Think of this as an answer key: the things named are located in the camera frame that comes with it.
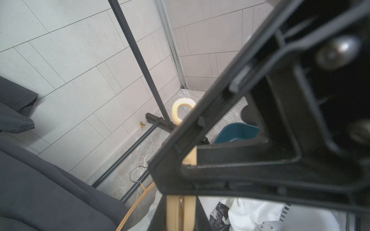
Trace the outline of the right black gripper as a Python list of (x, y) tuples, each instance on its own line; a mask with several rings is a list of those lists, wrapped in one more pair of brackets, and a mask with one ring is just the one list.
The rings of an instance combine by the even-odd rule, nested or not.
[(296, 163), (358, 171), (370, 163), (370, 3), (301, 1), (294, 39), (305, 44), (294, 71), (309, 106), (295, 104)]

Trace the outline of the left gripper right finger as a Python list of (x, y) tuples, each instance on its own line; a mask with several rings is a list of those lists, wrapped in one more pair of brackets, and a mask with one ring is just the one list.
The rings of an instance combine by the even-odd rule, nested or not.
[(198, 197), (196, 197), (195, 231), (212, 231), (209, 220)]

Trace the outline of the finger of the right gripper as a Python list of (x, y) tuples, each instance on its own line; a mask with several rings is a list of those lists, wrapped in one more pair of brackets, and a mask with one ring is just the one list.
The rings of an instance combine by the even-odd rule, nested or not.
[(148, 166), (163, 194), (368, 214), (369, 1), (281, 1)]

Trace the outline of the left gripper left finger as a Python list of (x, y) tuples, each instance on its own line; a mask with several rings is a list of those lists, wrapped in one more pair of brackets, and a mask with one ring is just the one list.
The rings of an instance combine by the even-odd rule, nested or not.
[(166, 231), (166, 206), (167, 196), (163, 195), (147, 231)]

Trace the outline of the white printed t-shirt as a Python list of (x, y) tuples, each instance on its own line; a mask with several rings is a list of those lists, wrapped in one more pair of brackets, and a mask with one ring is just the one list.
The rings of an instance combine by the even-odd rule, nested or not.
[(199, 197), (214, 231), (339, 231), (333, 213), (237, 197)]

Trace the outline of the dark garment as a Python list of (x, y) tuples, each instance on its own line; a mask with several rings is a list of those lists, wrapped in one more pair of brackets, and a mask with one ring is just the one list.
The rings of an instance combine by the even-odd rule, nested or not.
[(1, 230), (114, 231), (127, 207), (1, 138)]

